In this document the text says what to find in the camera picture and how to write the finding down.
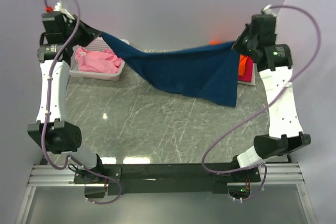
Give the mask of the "navy blue t shirt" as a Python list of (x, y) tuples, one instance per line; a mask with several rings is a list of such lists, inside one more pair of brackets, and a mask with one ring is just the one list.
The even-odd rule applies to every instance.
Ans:
[(104, 42), (155, 88), (235, 107), (239, 53), (233, 42), (167, 52), (143, 52), (103, 33)]

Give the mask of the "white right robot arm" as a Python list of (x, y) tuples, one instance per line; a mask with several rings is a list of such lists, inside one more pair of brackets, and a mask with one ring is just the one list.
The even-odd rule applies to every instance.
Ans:
[(268, 134), (255, 136), (253, 146), (236, 157), (238, 164), (231, 167), (230, 175), (238, 182), (249, 175), (248, 166), (311, 143), (297, 115), (291, 51), (288, 45), (276, 43), (276, 22), (271, 14), (253, 15), (233, 45), (235, 51), (250, 56), (257, 66), (266, 91), (270, 120)]

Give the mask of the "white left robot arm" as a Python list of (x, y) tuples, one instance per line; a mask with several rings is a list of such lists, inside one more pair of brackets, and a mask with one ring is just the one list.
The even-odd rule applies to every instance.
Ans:
[(82, 144), (80, 128), (68, 122), (66, 92), (73, 47), (89, 45), (101, 32), (60, 11), (47, 11), (41, 17), (45, 28), (37, 51), (41, 100), (36, 122), (27, 127), (28, 135), (41, 147), (48, 162), (48, 153), (66, 154), (81, 169), (87, 168), (91, 182), (99, 183), (105, 170), (99, 166), (97, 155)]

